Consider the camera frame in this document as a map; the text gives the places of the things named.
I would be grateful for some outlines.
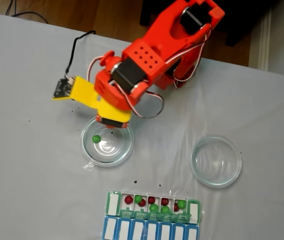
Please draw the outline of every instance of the empty glass dish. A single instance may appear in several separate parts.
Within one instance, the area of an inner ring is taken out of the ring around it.
[[[241,155],[235,145],[219,135],[207,135],[200,139],[191,156],[194,176],[213,188],[232,184],[240,174]]]

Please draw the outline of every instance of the red robot arm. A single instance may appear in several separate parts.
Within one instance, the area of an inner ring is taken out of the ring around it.
[[[172,84],[181,87],[196,69],[206,40],[224,14],[212,0],[176,0],[121,57],[109,51],[100,59],[104,69],[95,76],[95,91],[127,111],[153,84],[161,89]]]

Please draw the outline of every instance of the candy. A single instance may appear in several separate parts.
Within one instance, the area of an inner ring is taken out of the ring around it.
[[[185,200],[177,200],[177,206],[179,209],[185,209],[187,206],[187,201]]]
[[[146,201],[142,199],[142,201],[138,204],[140,207],[144,207],[146,205]]]
[[[167,198],[162,198],[161,199],[161,205],[166,206],[168,204],[169,204],[169,199],[167,199]]]
[[[151,204],[151,206],[150,206],[150,211],[151,212],[157,212],[157,211],[159,211],[159,207],[158,207],[158,205],[156,205],[156,204]]]
[[[140,195],[136,195],[135,198],[134,198],[134,202],[136,204],[139,204],[141,201],[142,201],[142,197]]]
[[[125,198],[124,198],[124,202],[126,204],[131,204],[133,202],[133,197],[131,197],[130,195],[127,195]]]
[[[154,204],[156,202],[156,198],[154,196],[149,196],[147,202],[148,204]]]
[[[161,213],[168,214],[170,212],[170,208],[168,206],[163,206],[161,208]]]
[[[178,204],[177,203],[174,203],[174,212],[177,212],[179,211],[179,207],[178,207]]]
[[[92,137],[92,142],[98,144],[99,142],[101,142],[101,137],[99,135],[94,135]]]

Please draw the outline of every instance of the black cable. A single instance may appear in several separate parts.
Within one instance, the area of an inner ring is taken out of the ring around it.
[[[94,30],[88,31],[87,33],[83,34],[82,36],[79,36],[76,39],[74,39],[70,61],[68,62],[68,65],[65,69],[66,75],[69,73],[69,70],[70,70],[70,67],[71,67],[71,64],[72,64],[72,61],[73,61],[73,56],[74,56],[74,51],[76,49],[77,40],[79,40],[79,39],[81,39],[81,38],[83,38],[83,37],[85,37],[86,35],[89,35],[89,34],[96,34],[96,31],[94,31]]]
[[[35,14],[35,15],[39,16],[40,18],[42,18],[45,23],[49,24],[48,20],[46,20],[42,15],[38,14],[35,11],[24,11],[24,12],[20,12],[20,13],[17,13],[17,14],[13,14],[13,15],[11,15],[11,17],[17,17],[17,16],[24,15],[24,14]]]
[[[14,3],[14,14],[17,14],[17,0]]]
[[[13,0],[11,0],[10,4],[8,5],[7,10],[5,12],[5,15],[7,15],[7,16],[9,15],[9,12],[11,10],[12,4],[13,4]]]

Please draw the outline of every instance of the wooden floor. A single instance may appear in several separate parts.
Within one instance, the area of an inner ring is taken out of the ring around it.
[[[147,27],[139,24],[143,0],[17,0],[16,12],[34,11],[44,16],[49,24],[124,40],[140,38]],[[10,0],[0,0],[0,14],[4,15]],[[14,4],[10,15],[14,14]],[[36,15],[19,16],[42,22]],[[235,47],[225,45],[226,34],[214,31],[204,49],[203,57],[248,66],[250,36]]]

